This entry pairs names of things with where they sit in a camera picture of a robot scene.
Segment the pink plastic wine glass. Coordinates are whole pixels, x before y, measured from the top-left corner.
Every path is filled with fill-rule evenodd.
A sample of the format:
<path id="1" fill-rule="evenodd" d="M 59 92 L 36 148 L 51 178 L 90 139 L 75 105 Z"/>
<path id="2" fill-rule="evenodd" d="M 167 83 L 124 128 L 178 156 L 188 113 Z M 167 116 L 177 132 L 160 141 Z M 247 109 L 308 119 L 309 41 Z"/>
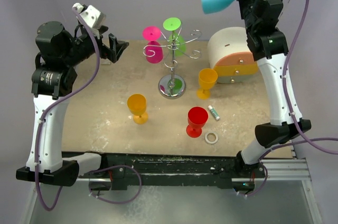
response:
<path id="1" fill-rule="evenodd" d="M 152 64 L 160 63 L 163 60 L 163 50 L 157 40 L 161 37 L 161 30 L 157 26 L 148 26 L 142 35 L 148 41 L 145 48 L 146 60 Z"/>

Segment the green plastic wine glass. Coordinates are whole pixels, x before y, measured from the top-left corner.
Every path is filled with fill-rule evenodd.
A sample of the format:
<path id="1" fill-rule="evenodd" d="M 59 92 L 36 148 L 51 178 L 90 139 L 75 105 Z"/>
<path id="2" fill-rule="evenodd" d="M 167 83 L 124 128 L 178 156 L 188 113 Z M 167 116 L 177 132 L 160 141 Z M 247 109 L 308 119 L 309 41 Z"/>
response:
<path id="1" fill-rule="evenodd" d="M 169 40 L 171 42 L 175 42 L 176 49 L 174 50 L 175 56 L 180 57 L 183 55 L 183 53 L 186 51 L 186 45 L 183 37 L 180 35 L 181 33 L 181 27 L 182 23 L 181 20 L 177 17 L 170 17 L 167 18 L 163 22 L 163 28 L 166 31 L 171 32 L 171 35 L 169 36 Z"/>

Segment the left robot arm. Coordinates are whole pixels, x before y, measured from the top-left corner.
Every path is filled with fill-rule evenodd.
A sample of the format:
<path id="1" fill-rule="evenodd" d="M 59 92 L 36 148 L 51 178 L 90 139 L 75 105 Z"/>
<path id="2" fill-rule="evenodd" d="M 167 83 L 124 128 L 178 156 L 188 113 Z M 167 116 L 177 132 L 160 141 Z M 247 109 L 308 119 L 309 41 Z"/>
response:
<path id="1" fill-rule="evenodd" d="M 29 159 L 24 167 L 16 170 L 16 178 L 22 181 L 55 186 L 72 186 L 77 177 L 91 172 L 98 178 L 107 175 L 109 165 L 100 154 L 84 153 L 71 158 L 62 158 L 62 133 L 69 101 L 66 95 L 73 93 L 76 66 L 88 59 L 98 48 L 98 58 L 115 63 L 129 46 L 113 34 L 108 35 L 109 45 L 102 42 L 108 28 L 98 28 L 93 40 L 82 24 L 77 31 L 69 33 L 58 21 L 43 23 L 37 29 L 35 43 L 39 52 L 35 57 L 32 74 L 34 96 L 34 132 Z"/>

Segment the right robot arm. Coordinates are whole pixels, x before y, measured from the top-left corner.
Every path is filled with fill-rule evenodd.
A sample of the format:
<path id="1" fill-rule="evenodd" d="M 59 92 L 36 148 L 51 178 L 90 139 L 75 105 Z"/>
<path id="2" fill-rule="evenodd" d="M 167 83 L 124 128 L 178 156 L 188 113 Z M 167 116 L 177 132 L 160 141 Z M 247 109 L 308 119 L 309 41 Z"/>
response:
<path id="1" fill-rule="evenodd" d="M 311 129 L 295 100 L 285 66 L 288 46 L 277 28 L 283 0 L 237 0 L 245 22 L 247 46 L 262 74 L 270 107 L 270 121 L 255 127 L 255 139 L 237 154 L 235 172 L 247 177 L 255 164 L 273 146 L 282 145 Z"/>

